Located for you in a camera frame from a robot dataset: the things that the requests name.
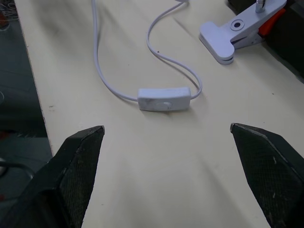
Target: white table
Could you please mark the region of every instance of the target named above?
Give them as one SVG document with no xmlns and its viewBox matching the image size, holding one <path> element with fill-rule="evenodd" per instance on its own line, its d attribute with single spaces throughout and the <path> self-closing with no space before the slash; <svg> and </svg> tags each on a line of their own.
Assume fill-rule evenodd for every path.
<svg viewBox="0 0 304 228">
<path fill-rule="evenodd" d="M 192 67 L 203 94 L 185 112 L 141 112 L 118 99 L 93 64 L 89 0 L 16 0 L 53 153 L 75 132 L 105 126 L 83 228 L 262 228 L 229 132 L 232 122 L 282 135 L 304 155 L 304 85 L 263 45 L 222 66 L 198 39 L 208 20 L 234 14 L 224 0 L 192 0 L 156 25 L 151 42 Z M 195 87 L 146 47 L 152 20 L 173 0 L 98 0 L 99 58 L 107 80 L 141 87 Z"/>
</svg>

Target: dark floor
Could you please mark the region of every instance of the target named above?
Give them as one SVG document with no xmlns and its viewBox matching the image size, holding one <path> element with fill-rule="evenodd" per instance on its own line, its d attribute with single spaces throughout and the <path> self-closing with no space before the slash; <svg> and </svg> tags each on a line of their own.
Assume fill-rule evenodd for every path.
<svg viewBox="0 0 304 228">
<path fill-rule="evenodd" d="M 0 32 L 0 158 L 17 162 L 37 172 L 48 162 L 51 149 L 32 76 L 19 21 Z M 29 182 L 23 170 L 10 168 L 0 177 L 0 220 Z"/>
</svg>

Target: clamp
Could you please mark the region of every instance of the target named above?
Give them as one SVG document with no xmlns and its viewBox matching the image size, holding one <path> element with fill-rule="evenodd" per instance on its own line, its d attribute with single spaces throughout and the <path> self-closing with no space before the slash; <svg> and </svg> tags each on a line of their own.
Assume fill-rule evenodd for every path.
<svg viewBox="0 0 304 228">
<path fill-rule="evenodd" d="M 235 49 L 254 45 L 264 39 L 258 29 L 279 10 L 287 0 L 257 0 L 221 27 L 206 22 L 200 27 L 199 39 L 214 58 L 224 65 L 233 62 Z"/>
</svg>

